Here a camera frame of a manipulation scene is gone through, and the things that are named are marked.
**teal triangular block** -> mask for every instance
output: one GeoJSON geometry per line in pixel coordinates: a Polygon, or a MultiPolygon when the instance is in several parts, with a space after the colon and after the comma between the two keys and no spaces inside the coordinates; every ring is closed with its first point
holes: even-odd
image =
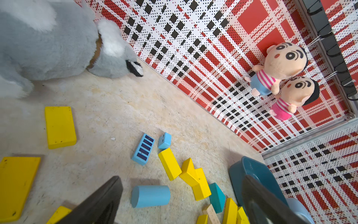
{"type": "Polygon", "coordinates": [[[209,188],[211,191],[211,195],[209,196],[210,203],[213,205],[215,212],[220,213],[224,210],[226,197],[216,183],[210,184],[209,188]]]}

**cartoon boy plush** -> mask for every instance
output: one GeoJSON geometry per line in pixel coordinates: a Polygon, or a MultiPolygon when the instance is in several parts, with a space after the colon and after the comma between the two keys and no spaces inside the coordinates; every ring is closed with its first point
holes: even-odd
{"type": "Polygon", "coordinates": [[[308,64],[304,49],[292,43],[272,45],[266,52],[264,66],[253,66],[252,70],[256,74],[252,78],[245,77],[250,82],[253,96],[268,95],[271,92],[278,94],[280,81],[299,74],[308,64]]]}
{"type": "Polygon", "coordinates": [[[279,120],[287,120],[296,113],[298,106],[307,105],[319,97],[319,85],[316,81],[303,76],[290,79],[275,95],[277,102],[269,113],[279,120]]]}

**yellow triangular block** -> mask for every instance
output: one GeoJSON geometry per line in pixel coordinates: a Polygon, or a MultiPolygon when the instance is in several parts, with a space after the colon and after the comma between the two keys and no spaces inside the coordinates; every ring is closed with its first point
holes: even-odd
{"type": "Polygon", "coordinates": [[[201,215],[198,217],[197,224],[208,224],[208,215],[201,215]]]}
{"type": "Polygon", "coordinates": [[[237,205],[232,198],[226,199],[223,224],[236,224],[237,205]]]}
{"type": "Polygon", "coordinates": [[[60,221],[63,217],[68,215],[72,210],[68,209],[66,207],[60,206],[55,211],[55,213],[51,216],[51,218],[48,220],[46,224],[55,224],[58,221],[60,221]]]}
{"type": "Polygon", "coordinates": [[[239,219],[242,220],[242,224],[250,224],[243,207],[239,207],[237,210],[237,220],[239,219]]]}
{"type": "Polygon", "coordinates": [[[198,175],[195,171],[194,164],[191,158],[185,160],[182,165],[182,173],[179,175],[185,183],[190,187],[194,187],[199,184],[198,175]]]}

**brown collar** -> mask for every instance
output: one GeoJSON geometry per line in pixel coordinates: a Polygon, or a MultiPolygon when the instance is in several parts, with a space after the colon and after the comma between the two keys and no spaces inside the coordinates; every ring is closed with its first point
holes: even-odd
{"type": "Polygon", "coordinates": [[[101,38],[101,35],[98,34],[98,39],[96,40],[96,51],[95,51],[95,54],[93,55],[92,59],[90,60],[89,65],[87,66],[87,68],[93,68],[96,60],[100,56],[101,47],[102,47],[102,38],[101,38]]]}

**blue shorts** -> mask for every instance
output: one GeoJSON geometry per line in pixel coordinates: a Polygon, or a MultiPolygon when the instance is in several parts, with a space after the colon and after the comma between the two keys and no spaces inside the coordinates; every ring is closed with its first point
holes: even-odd
{"type": "Polygon", "coordinates": [[[252,89],[256,88],[263,96],[267,96],[272,93],[271,90],[262,85],[256,74],[251,78],[250,86],[252,89]]]}

